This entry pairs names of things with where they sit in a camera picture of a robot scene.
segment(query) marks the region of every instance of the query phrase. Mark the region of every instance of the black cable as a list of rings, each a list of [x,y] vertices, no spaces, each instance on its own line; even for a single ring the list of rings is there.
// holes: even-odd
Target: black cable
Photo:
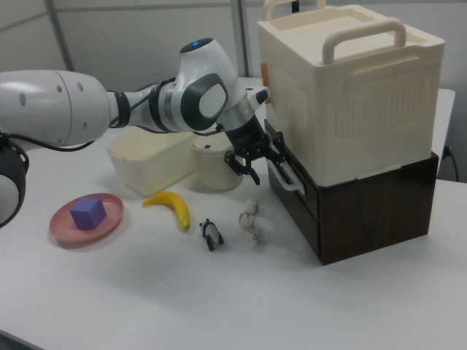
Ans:
[[[140,104],[145,102],[149,98],[149,94],[147,94],[145,97],[143,97],[141,100],[136,102],[133,106],[130,107],[130,110],[132,111],[133,109],[137,108]],[[117,122],[120,119],[120,115],[116,116],[114,119],[110,121],[109,128],[111,129],[116,129],[116,127],[112,126],[114,125],[115,122]]]
[[[292,13],[300,12],[300,2],[298,0],[292,1]]]
[[[454,164],[455,181],[456,181],[456,182],[459,182],[458,165],[457,165],[457,163],[455,162],[454,155],[452,154],[452,151],[451,151],[451,150],[449,150],[449,155],[451,156],[451,158],[452,158],[452,163]]]
[[[219,124],[218,126],[216,126],[215,130],[210,131],[208,133],[199,133],[198,131],[193,131],[193,133],[199,136],[211,136],[211,135],[215,135],[216,133],[222,133],[223,131],[224,131],[224,126],[222,124]]]
[[[454,159],[454,154],[452,153],[451,151],[451,147],[449,146],[444,146],[443,148],[443,153],[441,154],[441,159],[445,159],[447,157],[451,157],[452,158],[452,163],[454,164],[454,170],[455,170],[455,181],[456,182],[459,182],[459,173],[458,173],[458,165],[457,163],[455,162],[455,159]]]
[[[51,144],[46,144],[45,142],[33,139],[31,137],[27,137],[27,136],[23,136],[23,135],[17,135],[16,133],[8,134],[8,138],[9,139],[17,139],[17,140],[30,142],[30,143],[35,144],[37,146],[44,147],[44,148],[47,148],[47,149],[51,149],[52,151],[58,151],[58,152],[76,152],[76,151],[80,151],[81,149],[84,149],[84,148],[90,146],[92,143],[94,143],[94,141],[89,141],[89,142],[87,142],[85,144],[82,144],[81,146],[78,146],[78,147],[62,148],[62,147],[52,146]]]

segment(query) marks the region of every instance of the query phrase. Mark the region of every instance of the wall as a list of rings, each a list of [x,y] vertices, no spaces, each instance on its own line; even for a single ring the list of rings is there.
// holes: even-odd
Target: wall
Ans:
[[[177,75],[178,52],[212,37],[244,74],[236,1],[55,0],[58,20],[76,71],[106,88],[135,90]]]
[[[0,1],[0,71],[66,69],[43,1]]]

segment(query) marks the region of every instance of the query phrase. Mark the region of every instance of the box handle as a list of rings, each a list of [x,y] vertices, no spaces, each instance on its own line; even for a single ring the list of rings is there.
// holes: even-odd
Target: box handle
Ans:
[[[268,21],[272,19],[271,11],[277,5],[286,4],[292,1],[294,0],[266,0],[263,5],[263,20]],[[317,0],[316,2],[317,2],[317,9],[326,8],[326,0]]]
[[[323,44],[323,63],[334,62],[334,49],[341,42],[363,38],[365,36],[394,31],[394,47],[404,47],[406,44],[406,26],[397,18],[385,18],[384,20],[372,20],[361,26],[341,29],[329,34]]]
[[[280,166],[285,171],[285,173],[289,176],[290,181],[292,182],[291,184],[288,184],[287,181],[282,177],[282,175],[276,169],[276,166],[274,165],[273,162],[271,162],[269,159],[266,159],[266,162],[268,163],[268,166],[271,169],[273,175],[282,185],[284,190],[289,191],[289,192],[299,191],[302,195],[305,194],[304,184],[301,183],[300,179],[293,172],[293,169],[286,162],[281,163]]]

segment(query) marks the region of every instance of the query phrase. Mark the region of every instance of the pink plate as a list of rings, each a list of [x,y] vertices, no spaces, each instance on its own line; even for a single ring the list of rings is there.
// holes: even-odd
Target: pink plate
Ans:
[[[115,195],[109,193],[94,193],[92,195],[85,195],[83,197],[100,198],[104,204],[107,216],[94,230],[80,230],[74,224],[70,209],[82,198],[76,198],[62,206],[50,219],[50,231],[60,241],[82,243],[92,241],[108,234],[112,231],[123,216],[123,203]]]

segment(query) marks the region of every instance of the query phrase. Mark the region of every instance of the banana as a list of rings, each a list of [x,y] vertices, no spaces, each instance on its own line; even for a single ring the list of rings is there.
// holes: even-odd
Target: banana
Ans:
[[[177,213],[177,219],[182,226],[182,229],[186,232],[190,228],[190,212],[188,211],[187,204],[175,192],[163,191],[156,193],[153,197],[148,198],[143,202],[143,206],[154,206],[162,205],[168,206],[175,210]]]

